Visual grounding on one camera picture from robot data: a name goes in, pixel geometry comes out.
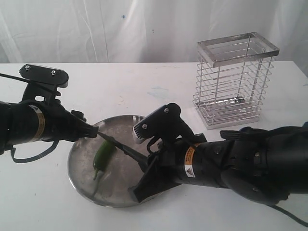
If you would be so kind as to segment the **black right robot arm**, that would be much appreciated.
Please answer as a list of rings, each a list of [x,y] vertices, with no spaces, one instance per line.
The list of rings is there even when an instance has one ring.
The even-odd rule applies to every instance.
[[[140,181],[129,188],[144,201],[182,184],[230,189],[264,205],[308,192],[308,126],[223,130],[221,140],[162,143]]]

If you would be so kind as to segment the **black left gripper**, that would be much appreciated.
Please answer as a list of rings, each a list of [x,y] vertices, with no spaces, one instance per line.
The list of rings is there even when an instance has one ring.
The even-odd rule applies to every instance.
[[[28,84],[23,104],[34,111],[34,119],[27,132],[33,132],[34,141],[76,141],[79,138],[96,138],[98,126],[87,123],[80,111],[67,111],[57,98],[61,93],[57,85]]]

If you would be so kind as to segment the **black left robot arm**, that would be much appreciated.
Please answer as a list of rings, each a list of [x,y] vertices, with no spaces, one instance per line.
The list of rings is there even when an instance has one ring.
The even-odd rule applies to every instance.
[[[29,83],[20,102],[1,102],[0,152],[28,142],[95,138],[99,128],[88,124],[82,112],[67,111],[59,95],[55,87],[44,90]]]

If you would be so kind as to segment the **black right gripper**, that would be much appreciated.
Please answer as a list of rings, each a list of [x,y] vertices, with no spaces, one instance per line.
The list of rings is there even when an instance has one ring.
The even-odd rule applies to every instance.
[[[204,134],[196,134],[189,139],[180,137],[172,144],[160,141],[158,151],[152,152],[150,146],[157,140],[154,137],[148,143],[149,156],[141,155],[136,160],[143,176],[135,186],[128,189],[134,202],[141,203],[181,184],[192,184],[196,179],[193,156],[197,146],[207,142]]]

